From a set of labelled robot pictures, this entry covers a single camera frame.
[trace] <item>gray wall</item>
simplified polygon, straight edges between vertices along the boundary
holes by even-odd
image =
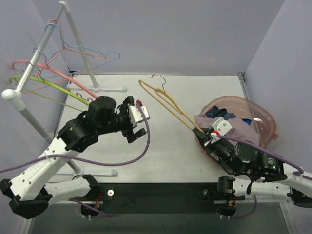
[[[58,0],[33,0],[45,22]],[[69,0],[85,46],[120,51],[98,70],[235,75],[256,53],[284,0]],[[64,35],[75,40],[66,22]],[[54,33],[60,45],[59,33]],[[84,67],[66,55],[72,69]],[[103,59],[92,64],[100,64]]]
[[[246,71],[251,99],[275,117],[271,149],[312,172],[312,1],[286,0]],[[293,208],[299,234],[312,232],[312,210]]]
[[[16,59],[30,59],[32,50],[42,36],[44,22],[31,0],[6,1],[0,7],[0,92],[9,88],[7,80],[16,74],[10,68]],[[51,41],[44,50],[47,56],[57,50]],[[53,67],[65,71],[62,58],[53,63]],[[51,89],[45,94],[63,99],[63,95]],[[48,131],[54,131],[61,106],[33,94],[24,96],[31,113]],[[46,147],[45,141],[28,122],[6,101],[0,98],[0,170],[35,159]],[[11,178],[18,170],[0,175]],[[13,214],[8,206],[9,199],[0,195],[0,233],[17,233],[21,218]]]

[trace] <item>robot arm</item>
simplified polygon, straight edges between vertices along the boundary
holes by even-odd
[[[149,119],[146,107],[140,101],[136,103]],[[143,121],[133,97],[127,97],[123,101],[118,107],[118,114],[115,107],[116,102],[112,98],[98,97],[90,103],[87,111],[68,121],[58,132],[57,137],[40,155],[46,157],[46,160],[31,165],[12,180],[4,179],[0,182],[2,193],[11,198],[9,205],[14,213],[24,218],[33,218],[58,201],[85,196],[93,199],[98,195],[99,184],[91,175],[71,181],[48,183],[69,161],[68,158],[53,155],[78,156],[88,146],[96,143],[98,136],[102,134],[121,131],[128,143],[132,143],[146,133],[144,129],[133,132],[137,124]]]
[[[312,174],[304,172],[299,175],[297,169],[258,150],[254,147],[237,143],[235,146],[218,136],[226,136],[231,125],[223,118],[216,120],[205,133],[193,129],[202,148],[209,155],[214,153],[223,169],[235,177],[219,178],[217,191],[209,194],[215,201],[217,195],[223,194],[226,200],[244,200],[246,196],[274,198],[292,201],[294,205],[312,208]],[[250,180],[236,176],[246,175]],[[228,203],[219,207],[219,212],[226,216],[235,213],[235,206]]]

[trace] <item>white base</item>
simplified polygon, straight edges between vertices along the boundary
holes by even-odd
[[[66,167],[62,167],[57,172],[57,175],[76,175],[74,174],[73,170],[68,169]],[[88,175],[91,174],[93,176],[103,176],[103,177],[114,177],[118,175],[116,169],[105,169],[105,168],[82,168],[82,174]]]
[[[127,87],[125,86],[106,86],[106,85],[100,85],[98,88],[93,88],[93,85],[85,85],[85,87],[89,90],[92,90],[92,92],[99,93],[99,92],[126,92]],[[70,90],[82,90],[75,84],[68,84],[67,88]]]

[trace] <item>screw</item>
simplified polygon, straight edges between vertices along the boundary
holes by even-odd
[[[109,191],[107,191],[107,195],[109,197],[112,197],[114,195],[114,190],[110,189]]]
[[[207,196],[207,194],[208,194],[208,189],[204,189],[204,190],[203,190],[203,195],[204,195],[204,196]]]

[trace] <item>clothes hanger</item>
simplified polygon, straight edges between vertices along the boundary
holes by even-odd
[[[202,133],[204,133],[204,131],[184,112],[181,110],[181,108],[178,106],[178,104],[176,103],[176,101],[170,96],[170,94],[168,94],[164,88],[164,84],[166,83],[166,79],[160,75],[160,74],[154,74],[152,75],[150,78],[153,78],[153,76],[159,76],[161,78],[163,78],[163,80],[165,81],[162,84],[162,89],[160,88],[155,88],[153,86],[151,86],[150,84],[142,81],[141,79],[138,81],[140,86],[149,94],[151,95],[156,101],[158,101],[163,107],[165,107],[171,114],[173,114],[176,118],[178,118],[185,126],[187,126],[191,131],[193,130],[194,127],[196,127],[199,131],[201,131]],[[155,94],[157,94],[162,100],[164,100],[169,106],[171,106],[176,112],[178,112],[180,115],[183,115],[187,118],[187,120],[189,122],[191,122],[194,127],[192,128],[188,123],[186,123],[180,116],[177,115],[177,113],[175,113],[172,109],[170,109],[167,105],[165,105],[160,99],[158,99],[152,92],[150,92],[146,87],[144,87],[143,85],[146,85],[147,87],[149,87],[150,89],[154,90]]]

